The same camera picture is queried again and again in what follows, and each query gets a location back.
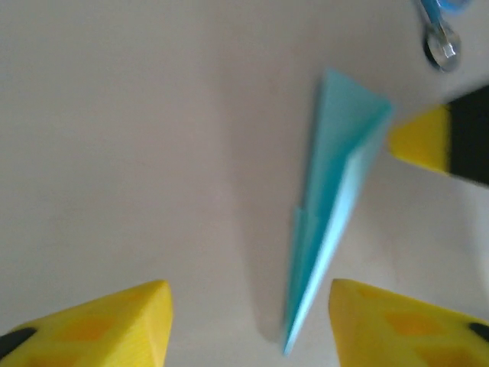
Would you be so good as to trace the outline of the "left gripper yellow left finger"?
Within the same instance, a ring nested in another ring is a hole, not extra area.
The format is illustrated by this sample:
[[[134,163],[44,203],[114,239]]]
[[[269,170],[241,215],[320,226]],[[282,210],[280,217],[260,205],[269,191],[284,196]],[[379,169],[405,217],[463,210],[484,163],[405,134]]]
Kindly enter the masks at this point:
[[[173,322],[168,282],[150,281],[18,325],[3,366],[162,366]]]

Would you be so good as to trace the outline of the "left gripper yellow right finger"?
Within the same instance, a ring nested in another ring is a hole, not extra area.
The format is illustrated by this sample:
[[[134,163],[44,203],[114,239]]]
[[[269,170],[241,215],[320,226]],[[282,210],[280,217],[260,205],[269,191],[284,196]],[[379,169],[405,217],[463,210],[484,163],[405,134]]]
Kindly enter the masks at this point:
[[[329,319],[341,366],[486,366],[488,323],[392,291],[335,279]]]

